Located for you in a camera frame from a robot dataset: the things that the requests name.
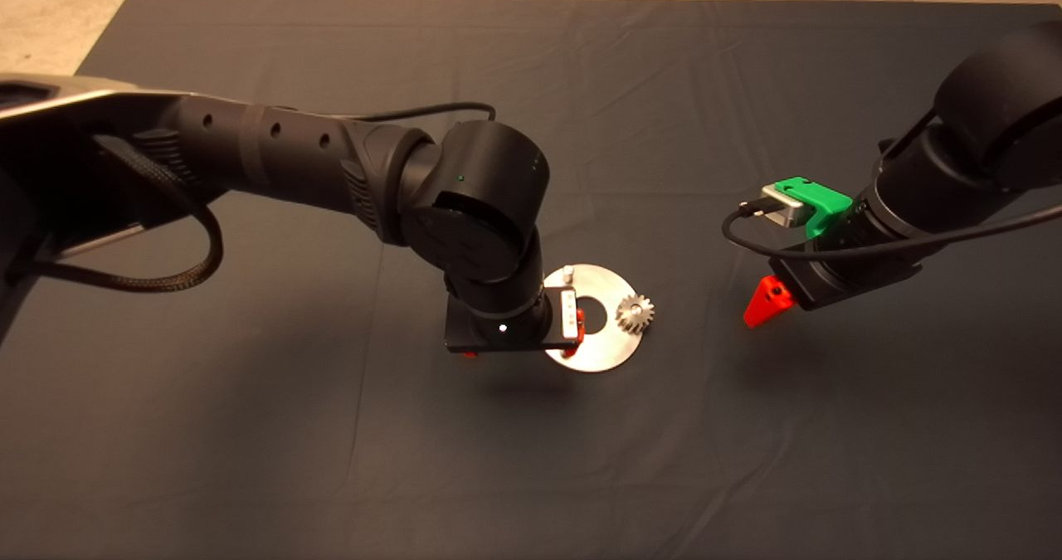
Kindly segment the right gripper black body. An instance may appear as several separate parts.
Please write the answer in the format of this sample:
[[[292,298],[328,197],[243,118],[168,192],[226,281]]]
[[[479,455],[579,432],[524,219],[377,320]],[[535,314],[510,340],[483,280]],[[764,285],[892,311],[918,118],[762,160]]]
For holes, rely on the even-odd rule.
[[[808,261],[773,256],[770,268],[806,311],[835,305],[850,298],[910,279],[921,271],[924,250],[911,249],[879,256],[858,256],[834,261]]]

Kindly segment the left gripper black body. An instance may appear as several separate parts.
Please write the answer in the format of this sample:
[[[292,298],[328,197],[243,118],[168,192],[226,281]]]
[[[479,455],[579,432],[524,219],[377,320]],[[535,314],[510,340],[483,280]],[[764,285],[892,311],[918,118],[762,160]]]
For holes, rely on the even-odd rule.
[[[445,347],[451,353],[572,351],[576,344],[577,293],[570,287],[546,287],[538,299],[514,317],[478,317],[449,295]]]

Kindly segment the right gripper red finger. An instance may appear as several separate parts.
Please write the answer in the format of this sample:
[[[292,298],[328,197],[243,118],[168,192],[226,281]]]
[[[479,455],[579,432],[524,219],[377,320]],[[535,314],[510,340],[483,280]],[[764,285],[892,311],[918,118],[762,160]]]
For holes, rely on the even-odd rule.
[[[799,300],[780,276],[763,276],[743,311],[748,329],[755,329],[781,313],[796,307]]]

